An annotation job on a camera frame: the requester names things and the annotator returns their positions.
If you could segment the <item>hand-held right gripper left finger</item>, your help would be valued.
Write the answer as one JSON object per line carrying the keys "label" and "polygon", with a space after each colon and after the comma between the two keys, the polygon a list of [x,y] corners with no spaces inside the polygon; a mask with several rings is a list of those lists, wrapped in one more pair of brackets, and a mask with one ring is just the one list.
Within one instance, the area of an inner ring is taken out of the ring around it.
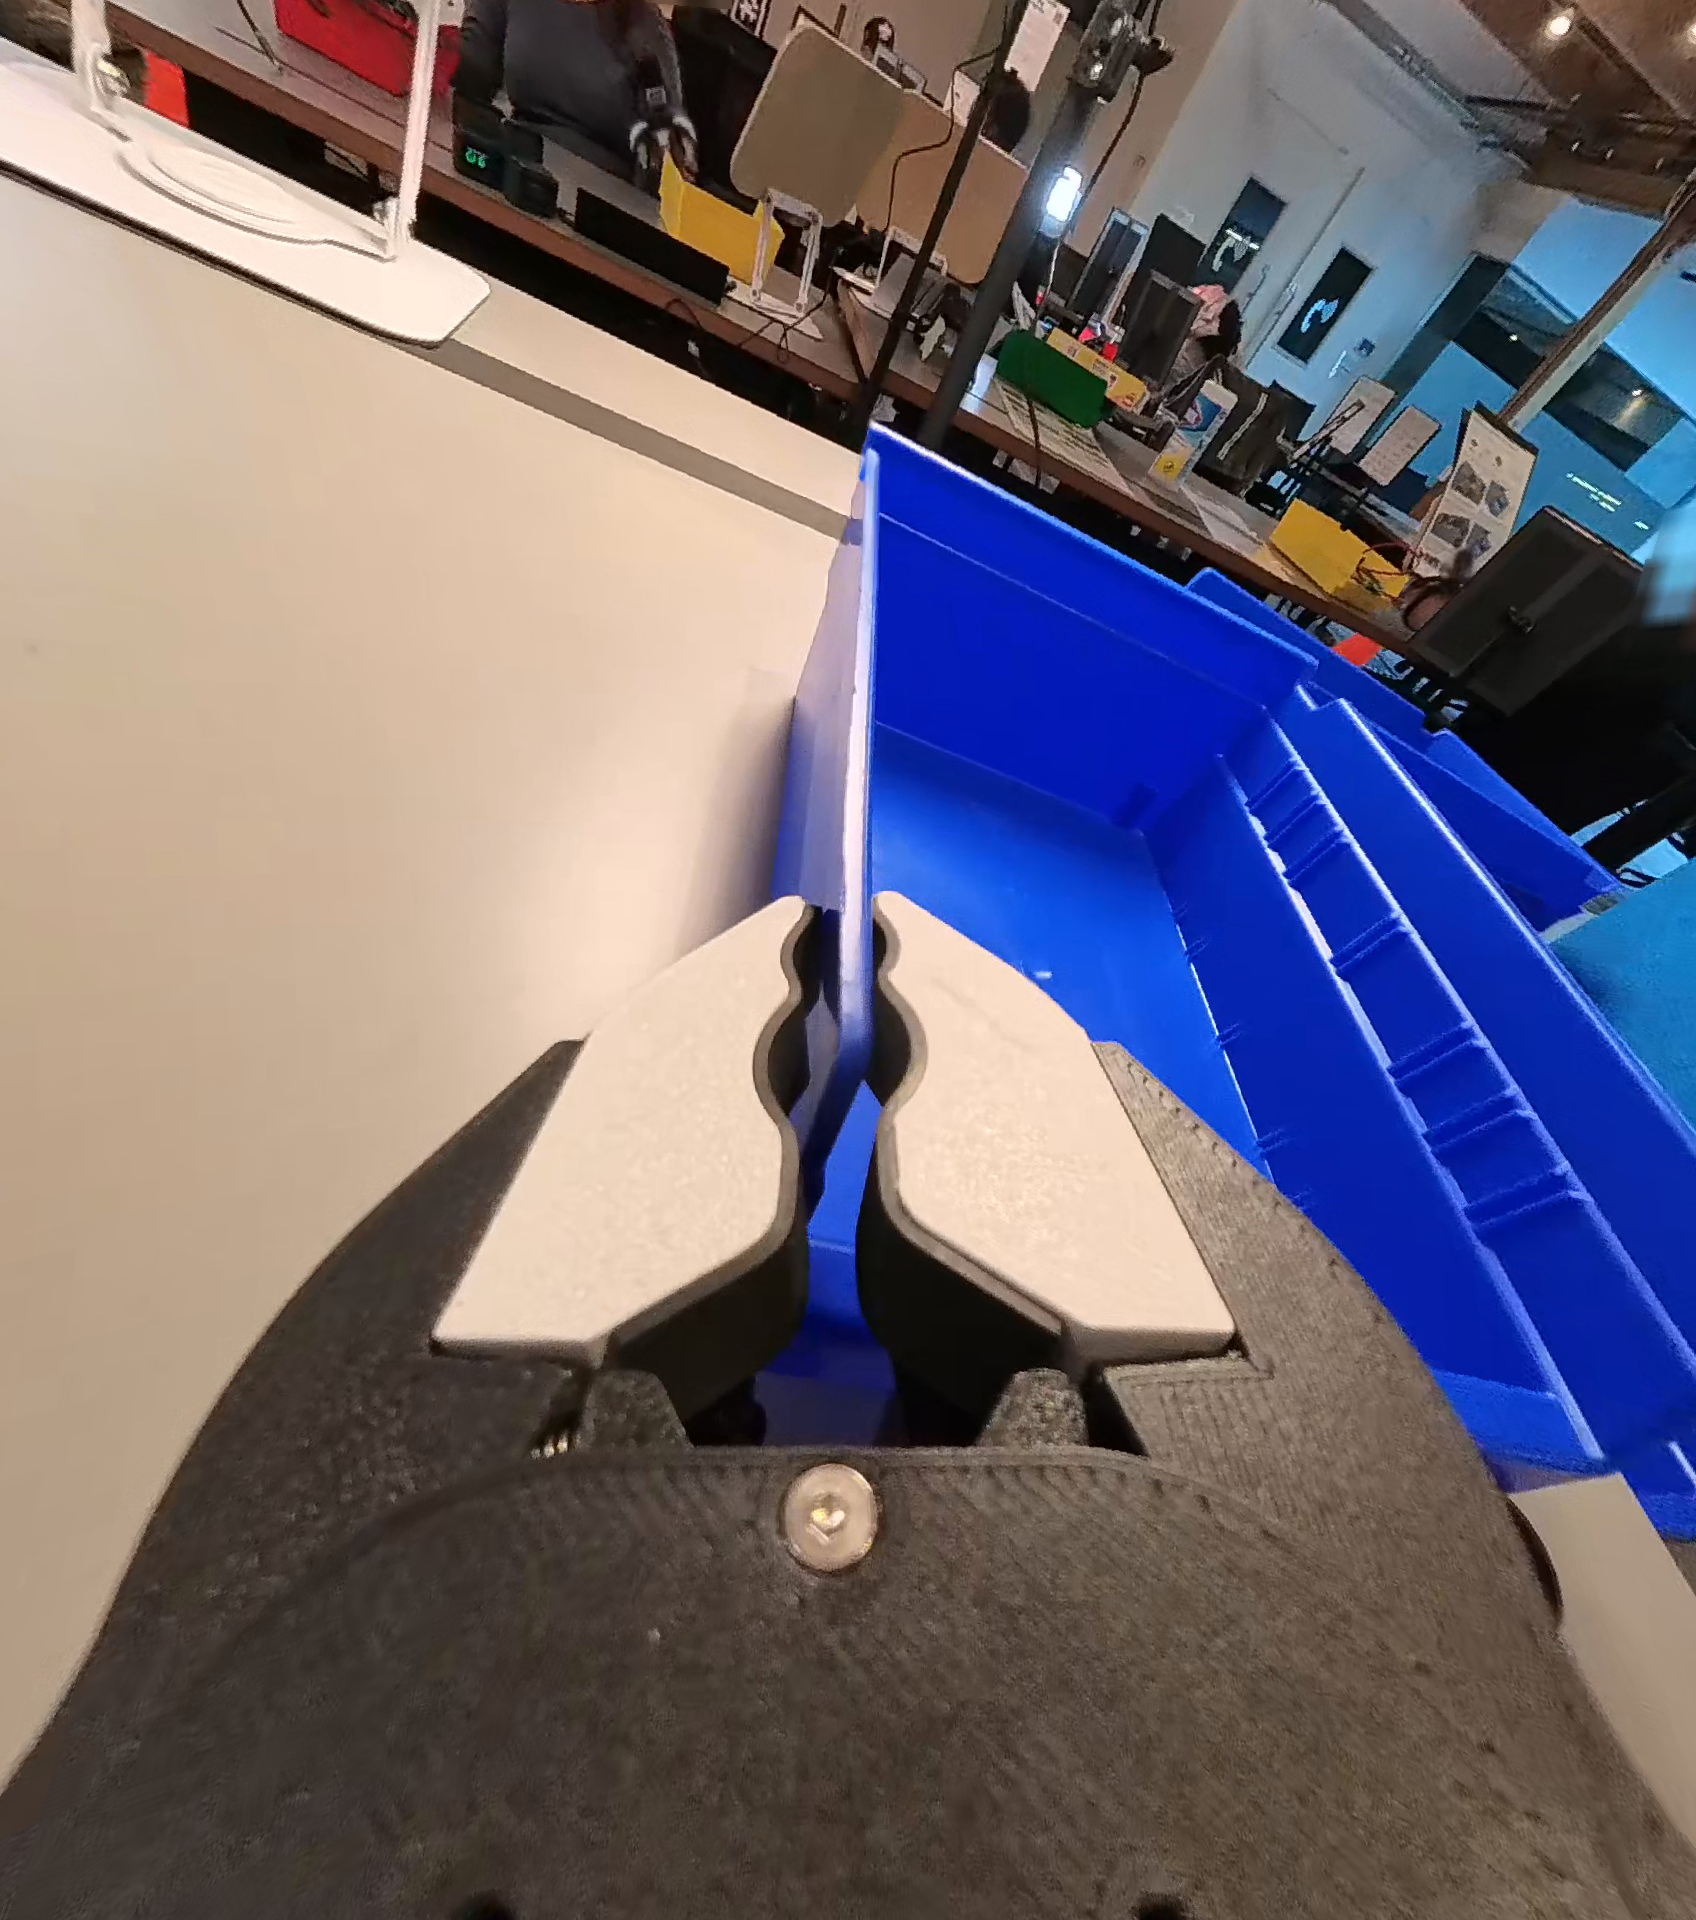
{"label": "hand-held right gripper left finger", "polygon": [[[440,1308],[440,1349],[591,1373],[644,1341],[667,1356],[647,1369],[683,1369],[689,1310],[793,1230],[809,921],[773,898],[596,1020]],[[783,1035],[796,1090],[771,1071]]]}

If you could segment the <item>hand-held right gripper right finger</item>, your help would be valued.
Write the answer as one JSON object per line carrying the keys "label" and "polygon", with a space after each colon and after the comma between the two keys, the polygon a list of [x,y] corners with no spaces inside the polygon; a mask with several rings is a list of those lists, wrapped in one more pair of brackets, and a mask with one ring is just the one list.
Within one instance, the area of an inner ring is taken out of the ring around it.
{"label": "hand-held right gripper right finger", "polygon": [[872,900],[860,1308],[913,1373],[1205,1359],[1236,1317],[1084,1025],[902,892]]}

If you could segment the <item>blue plastic bin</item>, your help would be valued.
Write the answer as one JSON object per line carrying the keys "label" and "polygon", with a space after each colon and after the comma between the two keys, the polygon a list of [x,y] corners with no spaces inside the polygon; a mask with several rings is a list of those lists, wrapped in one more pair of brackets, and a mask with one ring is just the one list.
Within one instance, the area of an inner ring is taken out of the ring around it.
{"label": "blue plastic bin", "polygon": [[1307,663],[872,427],[771,869],[847,1063],[902,893],[1268,1175],[1494,1463],[1696,1540],[1696,1130]]}
{"label": "blue plastic bin", "polygon": [[1451,732],[1427,732],[1424,713],[1380,678],[1343,660],[1316,635],[1215,567],[1195,572],[1190,592],[1306,657],[1299,689],[1314,707],[1340,703],[1435,808],[1460,841],[1538,931],[1604,911],[1622,883],[1576,839],[1494,771]]}

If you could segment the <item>yellow box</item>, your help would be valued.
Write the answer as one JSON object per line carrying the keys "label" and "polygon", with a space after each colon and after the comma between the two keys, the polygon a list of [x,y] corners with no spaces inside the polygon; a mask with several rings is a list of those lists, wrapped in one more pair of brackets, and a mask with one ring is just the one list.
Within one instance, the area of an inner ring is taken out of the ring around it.
{"label": "yellow box", "polygon": [[1411,585],[1391,548],[1370,543],[1299,498],[1273,522],[1264,546],[1322,595],[1359,612],[1388,612]]}

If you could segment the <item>black monitor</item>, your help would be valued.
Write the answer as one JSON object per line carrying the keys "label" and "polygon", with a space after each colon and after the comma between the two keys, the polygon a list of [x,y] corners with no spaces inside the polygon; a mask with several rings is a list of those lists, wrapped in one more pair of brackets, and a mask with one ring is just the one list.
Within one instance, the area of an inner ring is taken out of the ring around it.
{"label": "black monitor", "polygon": [[1445,700],[1513,718],[1629,625],[1643,582],[1627,552],[1541,508],[1445,588],[1400,653]]}

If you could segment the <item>white sign board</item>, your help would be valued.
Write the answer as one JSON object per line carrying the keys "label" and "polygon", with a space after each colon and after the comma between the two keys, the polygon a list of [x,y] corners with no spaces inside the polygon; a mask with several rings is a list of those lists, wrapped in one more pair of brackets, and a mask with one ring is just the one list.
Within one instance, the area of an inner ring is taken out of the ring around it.
{"label": "white sign board", "polygon": [[1511,537],[1535,461],[1538,447],[1507,420],[1469,404],[1453,461],[1435,484],[1408,549],[1408,574],[1443,582],[1477,574]]}

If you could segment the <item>wooden work table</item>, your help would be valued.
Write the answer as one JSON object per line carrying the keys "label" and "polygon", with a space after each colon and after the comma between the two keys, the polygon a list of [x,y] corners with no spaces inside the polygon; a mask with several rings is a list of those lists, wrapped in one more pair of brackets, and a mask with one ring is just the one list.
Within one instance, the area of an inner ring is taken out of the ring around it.
{"label": "wooden work table", "polygon": [[[321,180],[396,181],[407,119],[413,35],[393,32],[396,90],[321,57],[273,32],[271,3],[106,3],[118,46],[163,59],[185,81],[188,124],[246,156],[273,147],[321,147]],[[505,198],[497,180],[460,165],[460,128],[448,97],[430,105],[419,206],[428,235],[474,248],[478,261],[517,269],[523,253],[546,266],[531,280],[549,284],[547,299],[583,317],[596,310],[621,320],[641,305],[697,343],[719,383],[735,377],[744,396],[766,401],[773,379],[783,396],[812,400],[812,430],[847,440],[862,394],[862,352],[876,352],[882,327],[858,299],[797,294],[797,277],[771,266],[768,295],[793,315],[768,313],[741,299],[749,273],[729,276],[714,256],[672,237],[659,204],[629,181],[601,172],[558,145],[543,163],[555,180],[554,210]],[[1152,454],[1122,433],[1101,433],[1087,456],[1084,430],[1058,420],[1019,389],[975,372],[944,454],[1036,508],[1075,523],[1176,578],[1210,565],[1257,601],[1284,607],[1302,625],[1324,622],[1404,655],[1414,635],[1397,607],[1362,593],[1318,588],[1311,576],[1271,543],[1273,522],[1242,500],[1187,476],[1167,491],[1132,480],[1124,456],[1148,469]]]}

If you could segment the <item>yellow and black boxes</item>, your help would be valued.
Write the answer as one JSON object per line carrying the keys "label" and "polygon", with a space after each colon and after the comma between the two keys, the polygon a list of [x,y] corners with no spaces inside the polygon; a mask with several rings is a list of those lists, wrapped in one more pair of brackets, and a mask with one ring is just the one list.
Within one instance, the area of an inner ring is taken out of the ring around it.
{"label": "yellow and black boxes", "polygon": [[667,235],[716,261],[727,280],[764,286],[786,229],[770,201],[737,206],[687,180],[672,149],[662,156],[659,215]]}

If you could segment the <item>black box with green display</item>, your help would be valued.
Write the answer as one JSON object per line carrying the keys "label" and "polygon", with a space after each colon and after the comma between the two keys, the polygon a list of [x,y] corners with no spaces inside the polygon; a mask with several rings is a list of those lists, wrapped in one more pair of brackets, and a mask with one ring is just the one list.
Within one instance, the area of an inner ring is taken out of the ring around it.
{"label": "black box with green display", "polygon": [[452,99],[452,165],[535,218],[558,214],[559,184],[546,165],[542,131],[494,105]]}

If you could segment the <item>instruction sheet on stand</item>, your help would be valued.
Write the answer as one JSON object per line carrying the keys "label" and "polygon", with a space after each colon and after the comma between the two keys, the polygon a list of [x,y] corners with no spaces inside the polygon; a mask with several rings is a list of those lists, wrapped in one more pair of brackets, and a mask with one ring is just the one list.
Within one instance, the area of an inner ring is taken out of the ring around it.
{"label": "instruction sheet on stand", "polygon": [[396,192],[374,214],[307,196],[135,105],[108,7],[70,5],[70,66],[0,59],[0,169],[380,338],[441,346],[490,281],[413,235],[441,5],[421,3]]}

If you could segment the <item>red plastic bin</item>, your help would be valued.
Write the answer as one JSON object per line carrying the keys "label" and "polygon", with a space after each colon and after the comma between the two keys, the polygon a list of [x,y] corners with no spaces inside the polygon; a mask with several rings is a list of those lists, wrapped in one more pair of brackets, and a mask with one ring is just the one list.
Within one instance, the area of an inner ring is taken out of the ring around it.
{"label": "red plastic bin", "polygon": [[280,34],[396,97],[410,90],[415,2],[273,2]]}

